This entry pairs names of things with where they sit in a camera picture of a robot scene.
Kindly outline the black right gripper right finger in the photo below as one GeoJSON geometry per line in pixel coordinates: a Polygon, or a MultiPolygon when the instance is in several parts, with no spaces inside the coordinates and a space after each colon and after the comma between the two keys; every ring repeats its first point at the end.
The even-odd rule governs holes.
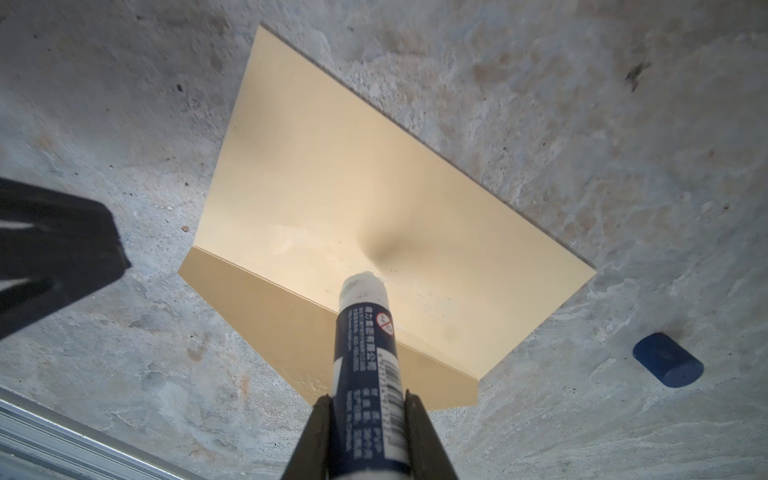
{"type": "Polygon", "coordinates": [[[457,480],[458,476],[418,395],[405,394],[406,435],[415,480],[457,480]]]}

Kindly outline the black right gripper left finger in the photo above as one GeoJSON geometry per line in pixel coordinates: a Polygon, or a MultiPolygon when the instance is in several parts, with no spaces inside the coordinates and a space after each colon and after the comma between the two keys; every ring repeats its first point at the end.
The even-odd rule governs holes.
{"type": "Polygon", "coordinates": [[[282,480],[326,480],[332,400],[317,399],[299,441],[281,476],[282,480]]]}

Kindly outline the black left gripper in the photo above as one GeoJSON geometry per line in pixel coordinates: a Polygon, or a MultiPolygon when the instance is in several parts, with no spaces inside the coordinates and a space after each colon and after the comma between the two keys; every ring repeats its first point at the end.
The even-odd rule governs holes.
{"type": "Polygon", "coordinates": [[[3,178],[3,339],[116,282],[131,267],[114,218],[94,200],[3,178]]]}

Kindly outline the white glue stick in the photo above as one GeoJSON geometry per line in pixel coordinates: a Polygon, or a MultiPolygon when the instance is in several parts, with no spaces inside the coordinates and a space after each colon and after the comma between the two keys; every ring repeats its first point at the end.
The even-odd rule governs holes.
{"type": "Polygon", "coordinates": [[[409,479],[404,394],[383,282],[344,281],[335,324],[328,471],[331,479],[409,479]]]}

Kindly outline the tan kraft envelope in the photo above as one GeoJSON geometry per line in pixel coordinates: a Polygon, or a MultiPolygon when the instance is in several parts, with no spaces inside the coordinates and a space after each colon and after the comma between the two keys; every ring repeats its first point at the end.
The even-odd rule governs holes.
{"type": "Polygon", "coordinates": [[[260,26],[180,276],[313,402],[361,272],[383,281],[403,384],[430,410],[476,404],[594,274],[260,26]]]}

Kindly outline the dark blue glue cap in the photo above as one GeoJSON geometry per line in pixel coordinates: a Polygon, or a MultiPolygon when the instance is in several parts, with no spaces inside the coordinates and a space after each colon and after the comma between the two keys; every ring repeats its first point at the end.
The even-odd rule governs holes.
{"type": "Polygon", "coordinates": [[[664,386],[682,388],[697,381],[704,373],[703,363],[675,340],[662,332],[640,340],[633,357],[664,386]]]}

